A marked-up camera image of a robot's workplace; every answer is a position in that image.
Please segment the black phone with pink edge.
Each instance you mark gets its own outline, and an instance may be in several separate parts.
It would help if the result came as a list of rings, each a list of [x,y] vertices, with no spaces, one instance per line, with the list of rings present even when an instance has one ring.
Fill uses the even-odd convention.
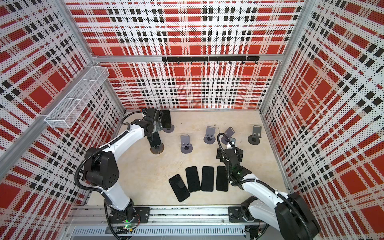
[[[212,192],[214,190],[214,168],[204,166],[202,168],[201,190],[204,192]]]

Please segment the blue-edged phone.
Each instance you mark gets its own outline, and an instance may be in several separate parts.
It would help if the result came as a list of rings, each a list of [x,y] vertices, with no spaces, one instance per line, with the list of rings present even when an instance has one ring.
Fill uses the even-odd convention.
[[[190,193],[198,192],[201,190],[200,178],[196,166],[186,168],[186,178]]]

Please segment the black phone with white sticker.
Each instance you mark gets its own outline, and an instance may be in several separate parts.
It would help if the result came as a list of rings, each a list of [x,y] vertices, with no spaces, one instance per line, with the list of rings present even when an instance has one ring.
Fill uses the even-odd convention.
[[[169,183],[179,203],[190,197],[190,192],[179,174],[171,177]]]

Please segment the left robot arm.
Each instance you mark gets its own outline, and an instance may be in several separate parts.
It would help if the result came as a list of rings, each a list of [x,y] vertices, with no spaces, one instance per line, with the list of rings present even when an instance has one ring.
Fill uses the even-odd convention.
[[[150,151],[161,154],[165,146],[159,132],[172,127],[169,110],[154,108],[136,111],[123,117],[122,125],[127,129],[99,148],[86,151],[85,159],[75,171],[75,185],[82,190],[100,193],[113,210],[128,214],[134,203],[123,191],[118,180],[120,176],[117,161],[137,141],[147,138]]]

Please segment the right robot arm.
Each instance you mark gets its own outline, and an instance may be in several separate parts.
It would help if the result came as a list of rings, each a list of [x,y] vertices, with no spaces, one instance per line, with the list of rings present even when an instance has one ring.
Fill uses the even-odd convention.
[[[281,192],[257,178],[241,165],[243,151],[237,147],[217,150],[225,164],[229,184],[251,194],[242,203],[240,217],[247,222],[261,220],[277,229],[285,240],[312,240],[321,227],[304,198],[298,193]]]

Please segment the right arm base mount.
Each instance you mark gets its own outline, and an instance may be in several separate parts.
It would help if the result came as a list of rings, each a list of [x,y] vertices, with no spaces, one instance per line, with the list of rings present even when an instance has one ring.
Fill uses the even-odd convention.
[[[228,215],[230,223],[258,223],[257,226],[246,225],[245,232],[249,234],[250,240],[259,240],[269,228],[269,224],[255,219],[251,215],[249,207],[256,203],[258,198],[251,196],[237,207],[228,207]]]

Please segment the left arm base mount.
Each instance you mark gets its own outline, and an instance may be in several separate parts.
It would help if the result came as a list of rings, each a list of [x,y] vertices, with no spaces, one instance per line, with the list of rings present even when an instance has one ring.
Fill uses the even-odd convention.
[[[141,222],[148,223],[149,214],[151,208],[134,208],[133,201],[130,201],[125,210],[115,210],[108,205],[107,201],[104,200],[104,210],[107,219],[107,225],[112,235],[116,240],[130,240],[131,236],[124,236],[124,234],[133,232],[138,228]],[[124,223],[125,225],[131,225],[127,229],[122,226],[114,228],[112,224]]]

